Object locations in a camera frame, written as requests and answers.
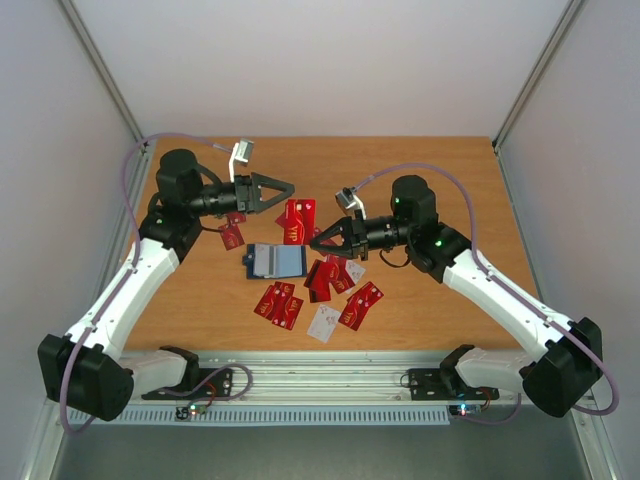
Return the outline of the blue leather card holder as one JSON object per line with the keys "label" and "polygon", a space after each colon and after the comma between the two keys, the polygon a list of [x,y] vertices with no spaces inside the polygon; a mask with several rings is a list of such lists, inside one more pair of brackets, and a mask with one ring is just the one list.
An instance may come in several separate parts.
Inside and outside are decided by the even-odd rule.
{"label": "blue leather card holder", "polygon": [[303,245],[248,244],[242,258],[248,279],[286,279],[307,275]]}

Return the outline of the white card bottom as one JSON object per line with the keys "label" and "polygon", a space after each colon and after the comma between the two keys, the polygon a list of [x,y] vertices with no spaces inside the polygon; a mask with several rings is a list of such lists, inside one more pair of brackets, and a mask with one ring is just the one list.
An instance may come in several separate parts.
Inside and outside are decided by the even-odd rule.
{"label": "white card bottom", "polygon": [[307,330],[307,335],[327,343],[338,324],[340,315],[340,311],[326,304],[320,304]]}

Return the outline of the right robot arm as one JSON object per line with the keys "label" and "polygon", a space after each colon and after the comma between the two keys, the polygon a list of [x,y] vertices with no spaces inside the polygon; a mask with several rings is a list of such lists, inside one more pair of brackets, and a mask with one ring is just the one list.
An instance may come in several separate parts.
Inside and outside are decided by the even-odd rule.
{"label": "right robot arm", "polygon": [[312,238],[313,250],[366,260],[372,251],[402,247],[410,265],[470,300],[521,346],[514,354],[473,345],[452,351],[439,366],[449,396],[481,387],[507,390],[561,418],[600,380],[600,328],[543,305],[492,266],[469,238],[440,221],[435,192],[422,177],[392,183],[388,216],[367,217],[356,188],[342,189],[336,200],[346,215]]}

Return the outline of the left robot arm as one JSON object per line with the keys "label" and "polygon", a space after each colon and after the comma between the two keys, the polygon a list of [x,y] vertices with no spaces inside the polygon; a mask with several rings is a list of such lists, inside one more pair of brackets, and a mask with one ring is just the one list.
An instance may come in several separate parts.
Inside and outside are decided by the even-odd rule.
{"label": "left robot arm", "polygon": [[49,334],[38,347],[46,395],[58,403],[64,426],[70,409],[111,421],[136,397],[160,391],[189,398],[201,389],[196,354],[168,346],[125,361],[129,335],[199,238],[203,217],[258,214],[295,191],[258,173],[231,173],[222,181],[188,149],[161,157],[156,185],[145,218],[134,225],[131,250],[106,289],[65,335]]}

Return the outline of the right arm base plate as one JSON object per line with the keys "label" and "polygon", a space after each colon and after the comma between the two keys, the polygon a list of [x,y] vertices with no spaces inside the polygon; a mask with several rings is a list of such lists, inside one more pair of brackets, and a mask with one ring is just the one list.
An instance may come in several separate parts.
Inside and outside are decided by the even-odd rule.
{"label": "right arm base plate", "polygon": [[494,388],[463,387],[452,393],[442,381],[438,368],[409,369],[400,383],[409,390],[412,401],[493,401],[500,398],[499,391]]}

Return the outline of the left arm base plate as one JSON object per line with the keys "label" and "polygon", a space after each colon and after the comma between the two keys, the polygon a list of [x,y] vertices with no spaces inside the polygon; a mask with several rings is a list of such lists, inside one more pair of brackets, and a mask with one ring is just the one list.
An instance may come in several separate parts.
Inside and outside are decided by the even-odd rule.
{"label": "left arm base plate", "polygon": [[228,398],[233,386],[233,370],[229,367],[200,368],[196,376],[173,387],[163,387],[143,394],[143,400],[194,400],[201,397]]}

